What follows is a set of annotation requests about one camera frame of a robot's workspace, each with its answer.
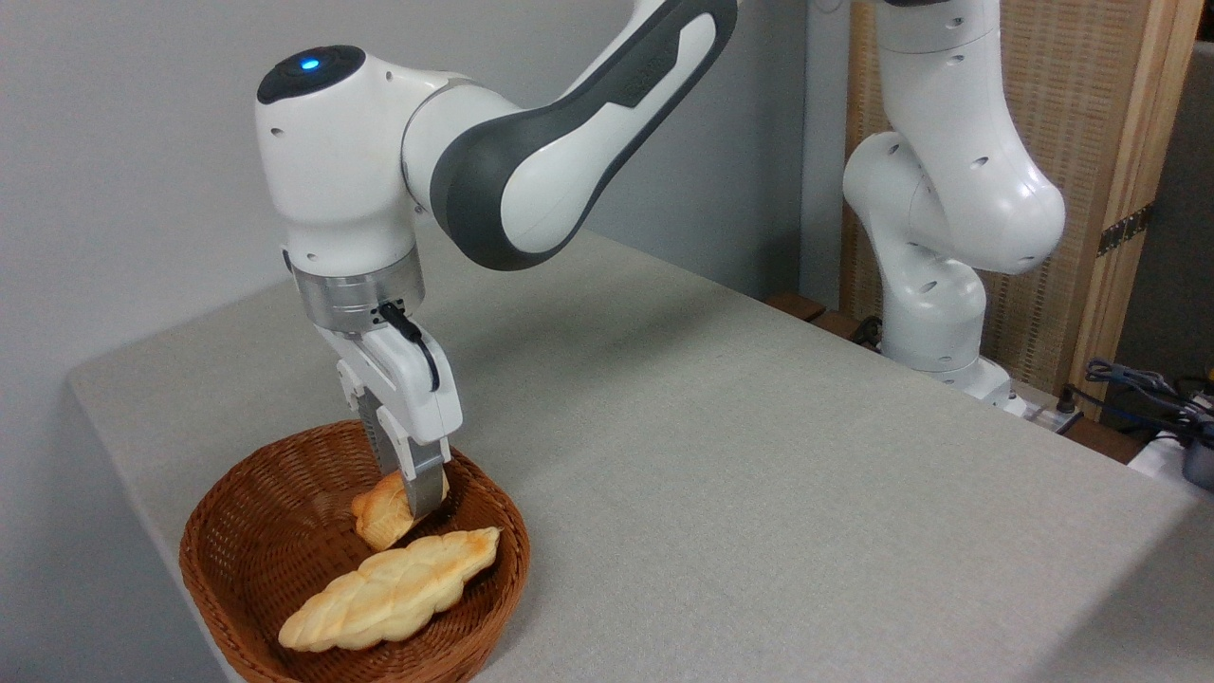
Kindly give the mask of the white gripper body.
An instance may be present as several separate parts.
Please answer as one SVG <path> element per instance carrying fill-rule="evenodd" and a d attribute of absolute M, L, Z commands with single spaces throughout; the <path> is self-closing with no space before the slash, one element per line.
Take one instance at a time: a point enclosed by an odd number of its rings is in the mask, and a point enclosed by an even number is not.
<path fill-rule="evenodd" d="M 390 325 L 359 336 L 316 329 L 367 389 L 378 395 L 401 432 L 429 444 L 461 427 L 463 411 L 450 364 L 429 332 L 422 330 L 424 345 L 415 345 Z"/>

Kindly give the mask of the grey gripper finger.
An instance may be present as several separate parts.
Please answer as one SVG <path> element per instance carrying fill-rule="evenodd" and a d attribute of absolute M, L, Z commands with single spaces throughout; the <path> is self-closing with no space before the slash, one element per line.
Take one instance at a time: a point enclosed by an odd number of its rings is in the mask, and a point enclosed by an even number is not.
<path fill-rule="evenodd" d="M 422 519 L 444 500 L 444 463 L 450 462 L 450 442 L 443 436 L 420 444 L 404 436 L 397 442 L 397 455 L 409 510 L 414 519 Z"/>
<path fill-rule="evenodd" d="M 376 455 L 378 467 L 382 474 L 399 472 L 395 442 L 391 440 L 390 436 L 382 429 L 380 420 L 378 420 L 378 408 L 382 406 L 380 398 L 371 389 L 367 389 L 361 377 L 352 371 L 345 360 L 337 362 L 337 375 L 347 405 L 352 412 L 359 415 L 361 425 L 363 425 L 371 451 Z"/>

